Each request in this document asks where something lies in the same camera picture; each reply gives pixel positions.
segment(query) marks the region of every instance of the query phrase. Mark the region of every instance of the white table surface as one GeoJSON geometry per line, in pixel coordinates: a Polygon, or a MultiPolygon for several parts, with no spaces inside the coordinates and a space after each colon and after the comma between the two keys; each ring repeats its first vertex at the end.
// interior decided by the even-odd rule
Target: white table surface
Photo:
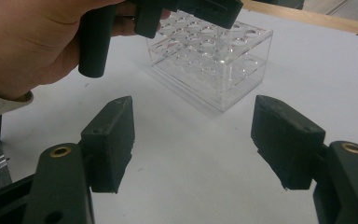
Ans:
{"type": "Polygon", "coordinates": [[[77,143],[110,101],[133,98],[135,144],[118,194],[92,194],[97,223],[317,223],[312,189],[286,191],[250,137],[255,96],[287,104],[326,130],[325,143],[358,143],[358,35],[243,11],[272,29],[264,82],[223,114],[190,104],[154,77],[145,39],[115,37],[102,78],[74,71],[34,90],[3,118],[14,181],[39,154],[77,143]]]}

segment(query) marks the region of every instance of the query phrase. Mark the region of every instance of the acrylic block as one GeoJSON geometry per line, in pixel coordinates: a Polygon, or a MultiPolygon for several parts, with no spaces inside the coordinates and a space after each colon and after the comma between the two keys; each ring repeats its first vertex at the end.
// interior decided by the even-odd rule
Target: acrylic block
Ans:
{"type": "Polygon", "coordinates": [[[178,11],[147,42],[170,84],[226,111],[263,80],[271,38],[271,30],[239,21],[227,30],[178,11]]]}

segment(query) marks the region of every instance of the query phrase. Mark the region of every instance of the black handle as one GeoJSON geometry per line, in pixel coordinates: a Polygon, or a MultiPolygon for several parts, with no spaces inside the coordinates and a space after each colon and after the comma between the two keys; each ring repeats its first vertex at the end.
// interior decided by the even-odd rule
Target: black handle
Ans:
{"type": "Polygon", "coordinates": [[[162,7],[137,7],[135,15],[135,33],[153,39],[156,36],[162,7]]]}
{"type": "Polygon", "coordinates": [[[86,77],[103,75],[115,16],[112,5],[89,11],[81,20],[78,70],[86,77]]]}

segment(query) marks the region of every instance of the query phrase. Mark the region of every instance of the finger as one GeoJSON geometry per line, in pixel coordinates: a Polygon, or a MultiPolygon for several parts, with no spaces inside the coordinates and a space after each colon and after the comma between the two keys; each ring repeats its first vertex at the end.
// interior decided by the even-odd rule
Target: finger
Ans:
{"type": "Polygon", "coordinates": [[[136,5],[125,1],[123,3],[117,4],[116,15],[117,16],[135,16],[136,5]]]}
{"type": "Polygon", "coordinates": [[[165,20],[165,19],[168,19],[171,15],[171,12],[168,10],[168,9],[165,9],[162,10],[162,13],[161,13],[161,19],[162,20],[165,20]]]}
{"type": "Polygon", "coordinates": [[[135,22],[132,19],[116,17],[112,29],[112,36],[135,35],[135,22]]]}

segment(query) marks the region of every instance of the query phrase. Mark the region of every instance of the brass screw hole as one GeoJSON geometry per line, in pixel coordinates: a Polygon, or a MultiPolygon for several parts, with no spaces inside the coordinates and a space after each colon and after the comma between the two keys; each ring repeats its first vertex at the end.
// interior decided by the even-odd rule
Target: brass screw hole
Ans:
{"type": "Polygon", "coordinates": [[[352,144],[352,143],[343,143],[341,144],[341,147],[354,154],[358,154],[358,145],[352,144]]]}
{"type": "Polygon", "coordinates": [[[59,158],[68,155],[71,152],[69,147],[57,147],[50,152],[50,157],[59,158]]]}

